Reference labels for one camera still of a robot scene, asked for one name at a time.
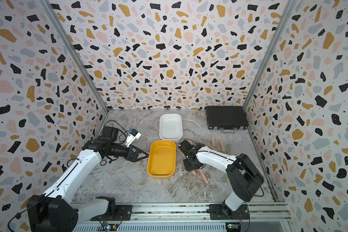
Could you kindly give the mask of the yellow storage box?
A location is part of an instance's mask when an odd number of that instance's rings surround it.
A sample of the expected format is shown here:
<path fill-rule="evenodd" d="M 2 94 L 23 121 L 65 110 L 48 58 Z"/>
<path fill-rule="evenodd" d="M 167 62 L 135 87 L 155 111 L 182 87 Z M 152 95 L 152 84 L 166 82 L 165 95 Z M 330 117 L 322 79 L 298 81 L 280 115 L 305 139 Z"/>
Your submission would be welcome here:
<path fill-rule="evenodd" d="M 176 144 L 157 140 L 151 144 L 147 172 L 153 178 L 170 178 L 176 169 Z"/>

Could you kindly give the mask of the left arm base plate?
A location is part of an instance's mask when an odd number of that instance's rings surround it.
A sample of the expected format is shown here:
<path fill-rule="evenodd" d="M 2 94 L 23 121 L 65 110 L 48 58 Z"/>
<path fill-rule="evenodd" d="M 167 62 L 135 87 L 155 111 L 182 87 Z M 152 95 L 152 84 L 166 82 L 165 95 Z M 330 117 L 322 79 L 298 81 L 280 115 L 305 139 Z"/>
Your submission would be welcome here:
<path fill-rule="evenodd" d="M 132 205 L 116 205 L 112 211 L 93 217 L 91 221 L 129 221 L 132 213 Z"/>

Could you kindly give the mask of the white storage box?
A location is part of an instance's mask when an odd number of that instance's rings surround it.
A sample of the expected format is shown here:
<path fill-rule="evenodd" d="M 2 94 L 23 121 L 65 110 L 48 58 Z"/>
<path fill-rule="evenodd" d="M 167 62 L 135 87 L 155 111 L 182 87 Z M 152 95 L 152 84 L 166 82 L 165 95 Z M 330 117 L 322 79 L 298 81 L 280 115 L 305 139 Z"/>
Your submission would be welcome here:
<path fill-rule="evenodd" d="M 183 136 L 182 117 L 180 114 L 163 114 L 159 120 L 159 137 L 178 143 Z"/>

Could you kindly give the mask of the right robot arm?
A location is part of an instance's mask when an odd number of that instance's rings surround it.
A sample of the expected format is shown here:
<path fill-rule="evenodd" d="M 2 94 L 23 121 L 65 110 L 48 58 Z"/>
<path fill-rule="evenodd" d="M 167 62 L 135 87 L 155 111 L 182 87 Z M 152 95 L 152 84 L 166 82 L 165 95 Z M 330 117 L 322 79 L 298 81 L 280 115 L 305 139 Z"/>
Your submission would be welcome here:
<path fill-rule="evenodd" d="M 228 155 L 204 144 L 192 145 L 185 139 L 180 141 L 178 148 L 185 155 L 183 162 L 187 171 L 209 165 L 227 175 L 232 191 L 222 203 L 225 213 L 234 213 L 242 204 L 250 202 L 264 183 L 263 175 L 246 154 Z"/>

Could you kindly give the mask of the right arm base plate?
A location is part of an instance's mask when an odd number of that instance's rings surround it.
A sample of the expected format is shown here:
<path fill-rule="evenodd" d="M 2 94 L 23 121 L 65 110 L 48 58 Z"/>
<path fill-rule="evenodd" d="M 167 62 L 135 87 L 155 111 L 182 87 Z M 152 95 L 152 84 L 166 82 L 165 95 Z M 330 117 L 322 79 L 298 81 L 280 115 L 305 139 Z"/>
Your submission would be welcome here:
<path fill-rule="evenodd" d="M 235 211 L 232 211 L 225 204 L 210 204 L 206 212 L 210 214 L 211 220 L 250 219 L 249 210 L 246 204 L 242 204 Z"/>

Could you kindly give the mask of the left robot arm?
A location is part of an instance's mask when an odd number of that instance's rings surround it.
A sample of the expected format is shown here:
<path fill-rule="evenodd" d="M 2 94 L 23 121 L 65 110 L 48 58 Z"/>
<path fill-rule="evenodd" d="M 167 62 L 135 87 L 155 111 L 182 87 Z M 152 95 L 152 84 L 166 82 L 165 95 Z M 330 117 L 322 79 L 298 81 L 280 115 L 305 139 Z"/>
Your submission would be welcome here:
<path fill-rule="evenodd" d="M 118 142 L 118 129 L 106 126 L 95 140 L 82 147 L 78 157 L 64 174 L 42 195 L 33 195 L 27 202 L 30 228 L 33 232 L 71 232 L 87 220 L 129 220 L 131 207 L 119 209 L 113 197 L 97 197 L 91 202 L 72 204 L 73 197 L 89 173 L 106 159 L 123 157 L 130 162 L 148 158 L 149 154 L 132 145 L 141 137 L 129 130 L 123 142 Z"/>

